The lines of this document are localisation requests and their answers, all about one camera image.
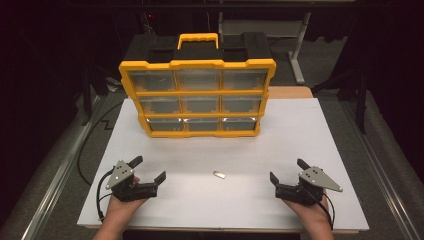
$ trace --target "silver metal bracket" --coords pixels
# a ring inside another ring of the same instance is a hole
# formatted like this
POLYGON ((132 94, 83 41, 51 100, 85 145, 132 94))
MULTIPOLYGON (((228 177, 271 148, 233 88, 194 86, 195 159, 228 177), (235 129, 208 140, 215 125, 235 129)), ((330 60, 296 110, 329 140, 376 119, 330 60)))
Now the silver metal bracket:
POLYGON ((325 174, 319 167, 310 167, 299 173, 299 177, 313 186, 327 188, 336 192, 343 192, 343 188, 334 182, 333 179, 325 174))
POLYGON ((119 160, 113 169, 112 175, 109 178, 109 181, 106 184, 106 190, 111 189, 120 182, 124 181, 128 177, 134 174, 134 170, 128 166, 123 160, 119 160))

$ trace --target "human hand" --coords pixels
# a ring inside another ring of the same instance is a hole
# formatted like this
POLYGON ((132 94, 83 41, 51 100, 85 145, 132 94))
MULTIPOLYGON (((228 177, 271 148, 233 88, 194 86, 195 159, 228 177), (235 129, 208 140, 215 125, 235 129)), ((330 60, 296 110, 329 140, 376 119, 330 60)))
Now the human hand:
MULTIPOLYGON (((140 179, 138 177, 134 177, 134 182, 137 183, 139 181, 140 179)), ((106 217, 93 240, 119 239, 134 213, 147 200, 140 199, 131 202, 121 202, 112 195, 109 200, 106 217)))
MULTIPOLYGON (((327 214, 318 204, 304 206, 287 200, 283 200, 283 202, 297 214, 312 240, 334 239, 327 214)), ((322 198, 321 204, 328 210, 328 202, 325 197, 322 198)))

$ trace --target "yellow storage organizer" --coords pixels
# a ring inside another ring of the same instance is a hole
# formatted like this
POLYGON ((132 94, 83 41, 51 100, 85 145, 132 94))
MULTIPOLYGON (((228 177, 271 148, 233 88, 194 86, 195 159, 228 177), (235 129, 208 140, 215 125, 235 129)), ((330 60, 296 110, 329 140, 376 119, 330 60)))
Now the yellow storage organizer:
POLYGON ((256 136, 276 64, 263 33, 136 35, 119 66, 151 137, 256 136))

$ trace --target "white table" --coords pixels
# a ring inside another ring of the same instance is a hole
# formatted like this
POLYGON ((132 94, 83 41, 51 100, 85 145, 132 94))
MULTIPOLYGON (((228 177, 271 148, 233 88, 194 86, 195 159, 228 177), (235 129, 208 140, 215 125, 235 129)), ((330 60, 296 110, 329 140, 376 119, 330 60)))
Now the white table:
MULTIPOLYGON (((132 100, 125 100, 78 225, 99 227, 95 193, 101 176, 119 159, 142 155, 135 168, 141 183, 162 171, 167 179, 147 201, 130 228, 185 231, 300 232, 302 225, 274 197, 272 171, 280 183, 295 185, 297 158, 317 165, 344 191, 328 191, 336 209, 336 233, 369 229, 358 198, 317 99, 269 99, 257 137, 149 138, 140 128, 132 100), (213 171, 226 175, 225 179, 213 171)), ((102 187, 102 194, 110 193, 102 187)), ((101 202, 106 212, 108 199, 101 202)))

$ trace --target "yellow handle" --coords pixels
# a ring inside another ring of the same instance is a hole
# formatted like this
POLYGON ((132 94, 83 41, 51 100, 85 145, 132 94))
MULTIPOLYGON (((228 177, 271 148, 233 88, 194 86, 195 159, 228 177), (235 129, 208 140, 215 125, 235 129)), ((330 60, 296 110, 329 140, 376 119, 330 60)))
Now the yellow handle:
POLYGON ((185 33, 180 35, 178 41, 178 49, 181 49, 183 42, 203 42, 215 41, 216 49, 218 49, 218 34, 216 33, 185 33))

